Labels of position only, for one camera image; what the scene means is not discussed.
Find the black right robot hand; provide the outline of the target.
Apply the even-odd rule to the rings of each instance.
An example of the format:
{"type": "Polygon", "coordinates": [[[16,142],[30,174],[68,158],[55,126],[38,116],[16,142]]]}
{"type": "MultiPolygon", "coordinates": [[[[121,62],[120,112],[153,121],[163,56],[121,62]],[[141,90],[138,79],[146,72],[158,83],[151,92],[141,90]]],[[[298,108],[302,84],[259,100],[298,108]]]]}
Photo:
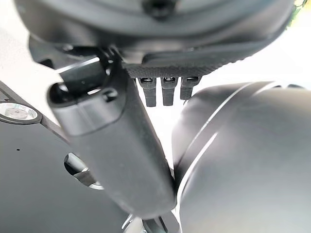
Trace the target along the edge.
{"type": "Polygon", "coordinates": [[[156,80],[194,87],[276,40],[292,0],[17,0],[32,59],[55,70],[47,102],[73,152],[123,210],[151,219],[176,205],[146,113],[156,80]],[[141,102],[137,86],[145,91],[141,102]]]}

